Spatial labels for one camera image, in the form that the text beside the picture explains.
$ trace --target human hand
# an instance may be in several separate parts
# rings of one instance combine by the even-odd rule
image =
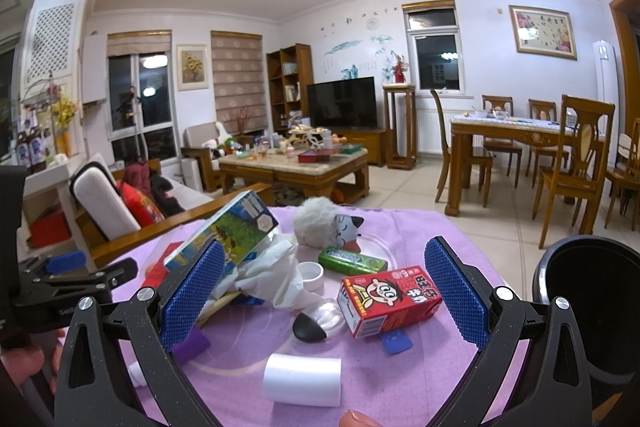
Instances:
[[[340,418],[338,427],[382,427],[382,425],[361,412],[348,410]]]
[[[63,330],[56,331],[58,338],[64,337]],[[2,354],[2,363],[6,368],[9,377],[14,381],[15,385],[22,385],[29,378],[42,369],[44,365],[44,353],[40,346],[21,347],[11,349]],[[60,367],[60,359],[62,358],[62,344],[57,341],[56,347],[51,355],[51,369],[54,378],[49,382],[52,393],[56,392],[56,376]]]

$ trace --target bookshelf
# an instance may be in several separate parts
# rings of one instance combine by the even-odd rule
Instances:
[[[289,120],[290,111],[309,116],[306,86],[314,83],[311,46],[295,44],[267,53],[267,75],[273,130],[283,132],[287,127],[282,117]]]

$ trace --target doorframe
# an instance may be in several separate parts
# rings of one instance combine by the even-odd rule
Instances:
[[[636,32],[627,14],[640,6],[640,0],[613,0],[609,6],[620,42],[620,58],[625,79],[625,132],[630,135],[634,120],[640,118],[640,63]]]

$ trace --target silver screw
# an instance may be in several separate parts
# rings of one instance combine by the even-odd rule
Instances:
[[[148,301],[155,295],[155,293],[156,291],[153,288],[147,286],[145,288],[140,288],[140,290],[138,290],[138,293],[136,293],[136,297],[139,301]]]
[[[505,286],[500,286],[495,291],[495,294],[503,301],[510,301],[511,299],[513,299],[513,292]]]
[[[78,308],[81,310],[85,310],[94,305],[94,300],[91,297],[82,297],[80,299],[80,303],[78,304]]]
[[[561,310],[568,310],[569,309],[569,301],[567,299],[565,299],[564,297],[558,297],[556,299],[556,306],[558,306],[558,308],[560,308]]]

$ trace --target red milk carton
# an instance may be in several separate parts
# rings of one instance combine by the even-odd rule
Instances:
[[[338,293],[353,338],[428,319],[441,302],[438,289],[419,266],[345,277]]]

